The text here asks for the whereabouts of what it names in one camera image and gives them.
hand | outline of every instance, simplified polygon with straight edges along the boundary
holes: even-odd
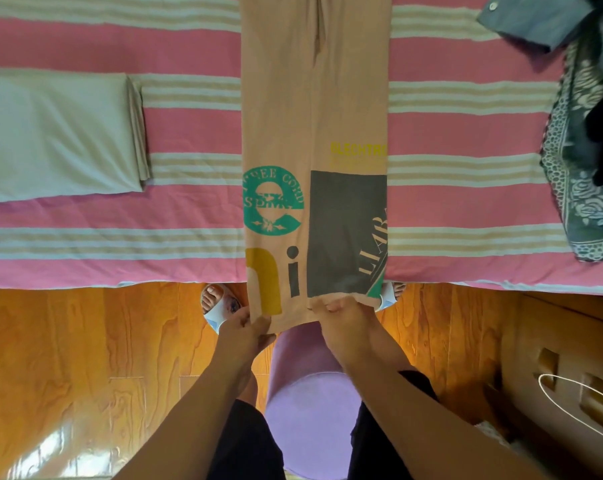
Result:
[[[241,394],[250,379],[250,367],[255,357],[274,342],[276,335],[266,335],[270,317],[259,317],[250,322],[248,306],[240,308],[221,324],[219,339],[210,366],[229,380],[236,382]]]
[[[344,369],[373,353],[366,306],[347,296],[328,307],[317,298],[312,307],[322,325],[326,345]]]

wooden floor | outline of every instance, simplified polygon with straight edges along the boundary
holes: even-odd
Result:
[[[0,479],[111,476],[152,435],[216,343],[199,284],[0,290]],[[233,291],[246,298],[243,285]],[[380,320],[452,411],[487,414],[515,292],[409,285]],[[253,366],[265,406],[271,350]]]

person's right arm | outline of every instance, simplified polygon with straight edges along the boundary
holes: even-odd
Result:
[[[416,480],[546,478],[382,362],[354,298],[344,298],[337,312],[316,301],[313,311],[328,347]]]

forearm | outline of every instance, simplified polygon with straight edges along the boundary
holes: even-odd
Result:
[[[418,390],[377,356],[345,370],[416,480],[542,480],[527,461]]]
[[[205,480],[235,399],[233,380],[206,369],[116,480]]]

purple stool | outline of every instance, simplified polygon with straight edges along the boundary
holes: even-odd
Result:
[[[287,470],[309,480],[345,479],[360,404],[359,393],[330,353],[318,322],[279,335],[265,419]]]

